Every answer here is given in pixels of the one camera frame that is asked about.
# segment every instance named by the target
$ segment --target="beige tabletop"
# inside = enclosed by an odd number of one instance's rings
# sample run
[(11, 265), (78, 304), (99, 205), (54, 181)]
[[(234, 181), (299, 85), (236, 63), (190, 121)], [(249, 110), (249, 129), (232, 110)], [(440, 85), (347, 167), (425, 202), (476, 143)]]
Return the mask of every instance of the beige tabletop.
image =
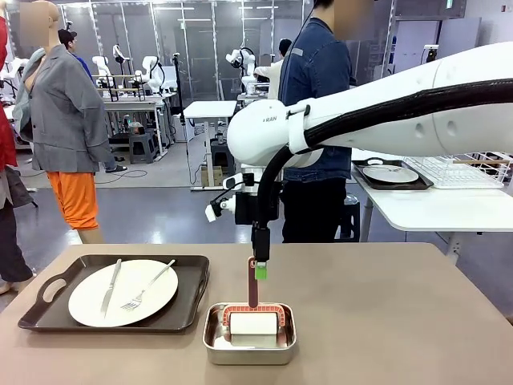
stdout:
[[(17, 327), (38, 288), (89, 253), (203, 254), (210, 282), (186, 335), (37, 334)], [(513, 383), (513, 328), (432, 245), (274, 245), (261, 300), (293, 308), (285, 367), (217, 367), (206, 310), (244, 301), (250, 245), (71, 246), (0, 314), (0, 383), (60, 385)]]

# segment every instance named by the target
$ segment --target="hair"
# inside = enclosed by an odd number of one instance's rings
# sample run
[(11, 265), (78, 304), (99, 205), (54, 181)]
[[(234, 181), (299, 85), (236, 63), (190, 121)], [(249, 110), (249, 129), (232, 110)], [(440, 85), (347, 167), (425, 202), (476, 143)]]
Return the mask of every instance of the hair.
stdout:
[(335, 0), (314, 0), (313, 1), (313, 8), (329, 8)]
[(75, 40), (76, 32), (70, 32), (68, 30), (59, 30), (59, 41), (64, 44), (66, 49), (70, 48), (70, 43)]
[(278, 47), (278, 50), (280, 50), (282, 56), (285, 56), (291, 44), (292, 42), (287, 38), (283, 38), (282, 40), (280, 40), (280, 46)]

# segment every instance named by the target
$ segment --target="tray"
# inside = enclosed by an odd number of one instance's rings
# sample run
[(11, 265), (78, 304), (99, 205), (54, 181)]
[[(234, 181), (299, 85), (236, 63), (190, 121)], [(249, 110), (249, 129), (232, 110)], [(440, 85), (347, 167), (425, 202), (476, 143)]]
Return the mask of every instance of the tray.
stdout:
[[(178, 275), (175, 297), (151, 317), (127, 326), (89, 327), (76, 322), (67, 303), (75, 287), (86, 277), (116, 262), (151, 259), (168, 263), (176, 259), (173, 269)], [(18, 326), (38, 332), (108, 332), (108, 333), (180, 333), (194, 322), (198, 305), (208, 283), (208, 258), (200, 255), (86, 255), (77, 259), (62, 274), (46, 281), (38, 292), (36, 303), (19, 320)], [(48, 287), (62, 279), (66, 285), (46, 302), (43, 295)]]
[[(366, 174), (363, 173), (363, 168), (370, 166), (371, 164), (369, 164), (369, 162), (371, 160), (378, 160), (380, 162), (379, 164), (388, 164), (391, 166), (404, 167), (413, 170), (418, 174), (418, 179), (415, 182), (411, 183), (395, 184), (369, 178)], [(411, 167), (409, 164), (403, 162), (402, 160), (384, 160), (382, 158), (369, 158), (367, 160), (353, 160), (353, 164), (354, 167), (358, 170), (358, 173), (362, 177), (362, 179), (371, 188), (375, 190), (427, 190), (429, 187), (434, 185), (434, 183), (431, 180), (429, 180), (426, 176), (422, 175), (418, 170)]]
[(280, 304), (285, 311), (285, 327), (280, 327), (278, 331), (276, 346), (256, 348), (231, 344), (229, 329), (223, 326), (223, 309), (227, 305), (217, 303), (207, 312), (203, 344), (207, 348), (208, 361), (215, 365), (286, 365), (292, 361), (297, 349), (297, 335), (290, 307)]

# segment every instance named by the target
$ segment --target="floor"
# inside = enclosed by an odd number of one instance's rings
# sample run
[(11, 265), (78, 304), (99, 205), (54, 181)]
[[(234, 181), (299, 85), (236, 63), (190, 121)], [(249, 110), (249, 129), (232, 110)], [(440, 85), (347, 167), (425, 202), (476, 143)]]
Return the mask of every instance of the floor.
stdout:
[[(191, 181), (195, 180), (195, 171), (204, 160), (204, 137), (196, 136), (188, 143), (188, 146), (185, 143), (173, 144), (168, 149), (166, 156), (152, 164), (130, 164), (128, 152), (116, 152), (115, 154), (125, 158), (125, 161), (119, 164), (127, 166), (128, 172), (119, 174), (106, 174), (103, 170), (97, 172), (96, 187), (188, 187), (192, 184)], [(31, 152), (18, 155), (18, 169), (22, 173), (23, 183), (27, 188), (50, 188), (46, 173), (33, 170), (32, 164), (26, 162), (31, 157)], [(191, 167), (190, 173), (187, 158)], [(200, 172), (196, 176), (196, 184), (200, 185)]]
[[(357, 184), (348, 191), (365, 201)], [(237, 226), (226, 213), (208, 223), (204, 207), (215, 192), (188, 188), (101, 188), (98, 190), (99, 222), (110, 243), (243, 243), (250, 242), (250, 228)], [(44, 269), (68, 245), (80, 243), (75, 231), (61, 218), (52, 191), (34, 194), (32, 205), (16, 209), (18, 243), (31, 267)], [(272, 242), (281, 242), (282, 221), (271, 222)], [(370, 230), (373, 242), (429, 242), (446, 246), (435, 233), (408, 233), (391, 228), (376, 210)], [(513, 314), (513, 234), (475, 235), (465, 245), (458, 267), (504, 314)], [(11, 301), (0, 297), (0, 311)]]

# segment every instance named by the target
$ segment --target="black pants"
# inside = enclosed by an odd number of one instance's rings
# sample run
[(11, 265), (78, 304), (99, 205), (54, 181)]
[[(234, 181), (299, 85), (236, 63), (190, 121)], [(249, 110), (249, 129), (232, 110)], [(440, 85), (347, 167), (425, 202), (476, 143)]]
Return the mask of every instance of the black pants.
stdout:
[(11, 283), (32, 277), (16, 241), (16, 217), (9, 201), (0, 209), (0, 277)]
[(319, 182), (286, 182), (281, 194), (284, 205), (284, 243), (330, 243), (341, 223), (345, 179)]

